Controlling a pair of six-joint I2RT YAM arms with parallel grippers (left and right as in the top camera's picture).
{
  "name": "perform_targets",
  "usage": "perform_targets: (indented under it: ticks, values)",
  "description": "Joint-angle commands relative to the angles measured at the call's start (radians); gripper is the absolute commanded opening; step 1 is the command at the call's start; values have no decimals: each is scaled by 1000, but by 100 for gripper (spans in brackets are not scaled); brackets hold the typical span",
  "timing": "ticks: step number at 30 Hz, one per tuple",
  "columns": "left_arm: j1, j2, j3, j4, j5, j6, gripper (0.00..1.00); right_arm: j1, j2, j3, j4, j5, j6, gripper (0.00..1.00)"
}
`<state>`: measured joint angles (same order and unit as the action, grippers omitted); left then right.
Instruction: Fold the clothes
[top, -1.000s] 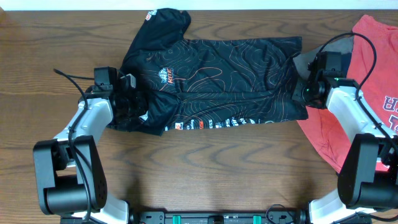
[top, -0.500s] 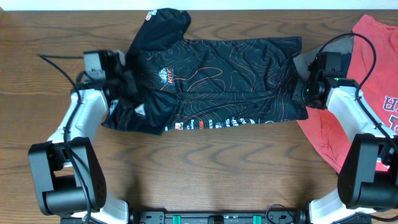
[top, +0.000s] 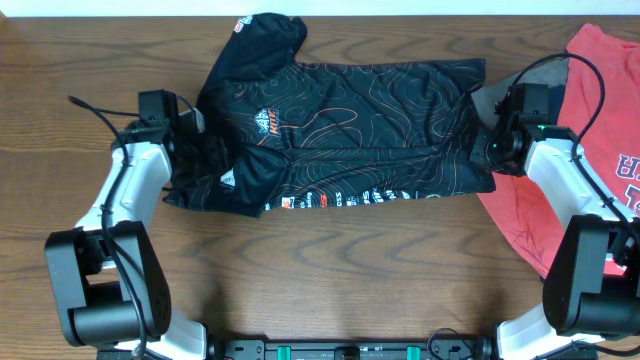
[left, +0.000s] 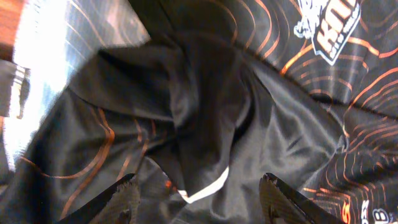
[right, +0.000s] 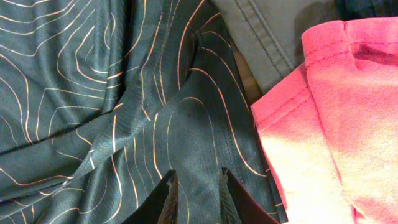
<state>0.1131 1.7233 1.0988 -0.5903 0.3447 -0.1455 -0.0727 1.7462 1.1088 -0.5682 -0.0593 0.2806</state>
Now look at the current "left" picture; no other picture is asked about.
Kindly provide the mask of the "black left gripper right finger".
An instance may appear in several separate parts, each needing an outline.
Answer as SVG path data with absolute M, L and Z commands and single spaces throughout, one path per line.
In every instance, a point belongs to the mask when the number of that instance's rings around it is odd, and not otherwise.
M 343 224 L 272 173 L 261 178 L 259 198 L 266 224 Z

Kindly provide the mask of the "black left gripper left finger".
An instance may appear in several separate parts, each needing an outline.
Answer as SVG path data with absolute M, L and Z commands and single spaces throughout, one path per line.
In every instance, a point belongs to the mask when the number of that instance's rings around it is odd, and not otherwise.
M 128 174 L 58 224 L 135 224 L 140 199 L 137 178 Z

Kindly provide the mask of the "black orange-patterned jersey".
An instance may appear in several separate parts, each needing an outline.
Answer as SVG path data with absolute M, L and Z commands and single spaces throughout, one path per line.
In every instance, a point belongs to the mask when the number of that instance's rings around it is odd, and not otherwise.
M 397 1 L 27 1 L 1 62 L 1 222 L 125 175 L 136 223 L 265 223 L 272 173 L 397 222 Z

